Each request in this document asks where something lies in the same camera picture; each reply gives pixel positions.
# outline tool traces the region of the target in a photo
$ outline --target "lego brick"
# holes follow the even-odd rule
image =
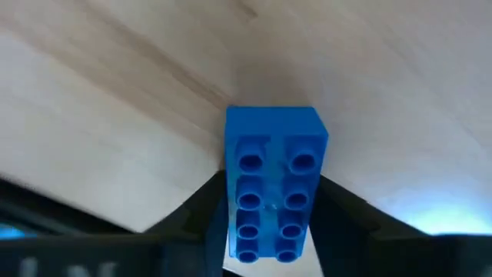
[[[314,108],[228,108],[231,257],[293,262],[302,255],[327,141]]]

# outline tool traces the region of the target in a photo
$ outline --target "wooden surface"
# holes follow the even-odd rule
[[[489,0],[2,0],[0,172],[141,231],[221,163],[224,109],[313,105],[324,174],[427,232],[492,232]],[[290,265],[320,275],[312,243]]]

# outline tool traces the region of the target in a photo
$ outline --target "blue toy block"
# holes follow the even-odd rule
[[[311,107],[227,109],[229,255],[302,255],[328,133]]]

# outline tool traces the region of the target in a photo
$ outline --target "wood grain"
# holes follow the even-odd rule
[[[0,173],[143,230],[219,168],[227,105],[313,105],[328,178],[424,231],[492,233],[490,14],[488,0],[3,0]],[[320,275],[310,239],[290,265],[225,265]]]

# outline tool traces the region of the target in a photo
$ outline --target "blue lego brick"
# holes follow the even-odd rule
[[[327,141],[314,108],[228,108],[231,257],[293,262],[302,255]]]

